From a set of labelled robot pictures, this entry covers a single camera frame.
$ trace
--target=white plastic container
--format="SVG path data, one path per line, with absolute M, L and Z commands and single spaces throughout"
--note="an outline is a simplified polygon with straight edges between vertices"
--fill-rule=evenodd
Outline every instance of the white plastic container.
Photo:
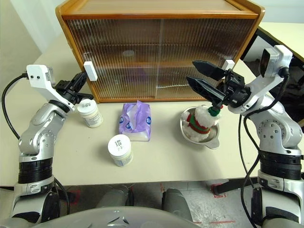
M 94 100 L 83 99 L 79 103 L 77 110 L 88 127 L 98 127 L 103 121 L 103 118 Z
M 108 151 L 116 165 L 124 167 L 133 159 L 131 151 L 131 141 L 128 136 L 118 134 L 110 139 L 108 143 Z

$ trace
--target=jar label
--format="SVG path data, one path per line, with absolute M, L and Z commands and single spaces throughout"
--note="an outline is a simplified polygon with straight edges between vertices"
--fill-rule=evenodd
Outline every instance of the jar label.
M 123 149 L 122 141 L 116 140 L 116 141 L 115 141 L 115 145 L 116 145 L 116 149 L 117 149 L 118 151 L 120 151 L 120 150 Z
M 96 125 L 101 121 L 101 115 L 99 113 L 97 113 L 92 118 L 83 118 L 83 119 L 88 126 Z
M 127 157 L 126 159 L 123 160 L 115 160 L 116 165 L 118 166 L 125 166 L 128 163 L 130 163 L 133 159 L 133 154 L 131 153 L 129 157 Z
M 91 106 L 91 103 L 89 102 L 89 103 L 84 103 L 84 104 L 81 104 L 81 106 L 83 107 L 83 108 L 87 108 L 87 107 L 90 107 Z

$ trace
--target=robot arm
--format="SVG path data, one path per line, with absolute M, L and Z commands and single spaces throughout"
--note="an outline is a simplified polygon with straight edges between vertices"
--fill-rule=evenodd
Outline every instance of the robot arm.
M 272 104 L 274 99 L 266 93 L 283 81 L 291 57 L 292 53 L 282 45 L 266 48 L 261 75 L 247 85 L 232 70 L 204 61 L 193 62 L 200 73 L 215 80 L 225 77 L 225 81 L 213 88 L 201 79 L 187 77 L 191 88 L 211 101 L 213 108 L 227 105 L 231 112 L 249 117 L 256 126 L 261 156 L 258 181 L 262 187 L 253 190 L 251 217 L 258 225 L 266 218 L 285 218 L 304 225 L 303 156 L 297 146 L 302 138 L 301 128 L 279 102 L 268 110 L 256 111 Z
M 54 88 L 52 71 L 46 66 L 28 65 L 27 74 L 31 86 L 48 103 L 37 111 L 19 139 L 19 178 L 14 186 L 11 216 L 36 224 L 59 216 L 59 198 L 52 191 L 56 137 L 74 105 L 93 96 L 79 93 L 86 82 L 86 73 L 77 74 L 71 81 L 61 80 Z

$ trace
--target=stainless steel bowl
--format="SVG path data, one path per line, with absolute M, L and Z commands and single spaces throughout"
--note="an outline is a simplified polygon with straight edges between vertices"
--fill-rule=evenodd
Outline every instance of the stainless steel bowl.
M 184 114 L 185 112 L 190 112 L 191 114 L 194 115 L 195 109 L 196 109 L 196 107 L 187 108 L 182 114 Z M 219 137 L 218 137 L 219 136 L 219 125 L 218 124 L 211 127 L 208 138 L 206 138 L 200 142 L 195 142 L 195 141 L 191 140 L 190 138 L 188 138 L 188 136 L 186 136 L 185 132 L 182 129 L 182 115 L 180 117 L 181 117 L 180 118 L 180 130 L 186 140 L 188 140 L 191 143 L 205 145 L 210 149 L 216 149 L 219 147 Z

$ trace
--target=purple tissue package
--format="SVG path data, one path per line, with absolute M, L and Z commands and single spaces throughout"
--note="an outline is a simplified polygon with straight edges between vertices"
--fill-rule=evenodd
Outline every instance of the purple tissue package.
M 125 103 L 119 120 L 119 134 L 131 141 L 149 141 L 151 133 L 150 106 L 143 102 Z

